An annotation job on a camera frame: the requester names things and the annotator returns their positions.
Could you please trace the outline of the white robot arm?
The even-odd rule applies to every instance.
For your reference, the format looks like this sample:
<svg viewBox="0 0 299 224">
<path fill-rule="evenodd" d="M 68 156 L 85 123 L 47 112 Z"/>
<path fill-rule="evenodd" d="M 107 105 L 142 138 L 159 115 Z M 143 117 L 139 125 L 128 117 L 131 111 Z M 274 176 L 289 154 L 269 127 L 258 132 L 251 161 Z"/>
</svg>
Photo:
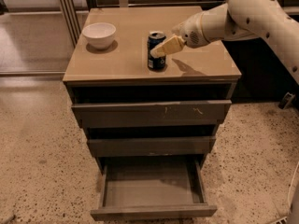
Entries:
<svg viewBox="0 0 299 224">
<path fill-rule="evenodd" d="M 184 47 L 200 48 L 214 41 L 260 37 L 299 82 L 299 22 L 291 18 L 278 0 L 227 0 L 200 11 L 173 28 L 174 35 L 150 55 L 160 58 Z"/>
</svg>

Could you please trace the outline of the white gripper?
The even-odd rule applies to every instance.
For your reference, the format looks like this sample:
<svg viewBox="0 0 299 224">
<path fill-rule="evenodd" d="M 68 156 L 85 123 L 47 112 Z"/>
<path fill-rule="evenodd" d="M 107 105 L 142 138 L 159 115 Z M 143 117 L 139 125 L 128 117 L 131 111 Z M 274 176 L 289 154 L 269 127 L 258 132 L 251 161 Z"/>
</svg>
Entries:
<svg viewBox="0 0 299 224">
<path fill-rule="evenodd" d="M 175 34 L 154 47 L 149 53 L 153 58 L 160 58 L 183 50 L 186 45 L 189 48 L 200 48 L 209 44 L 203 32 L 202 18 L 204 13 L 200 12 L 190 16 L 186 21 L 173 27 Z"/>
</svg>

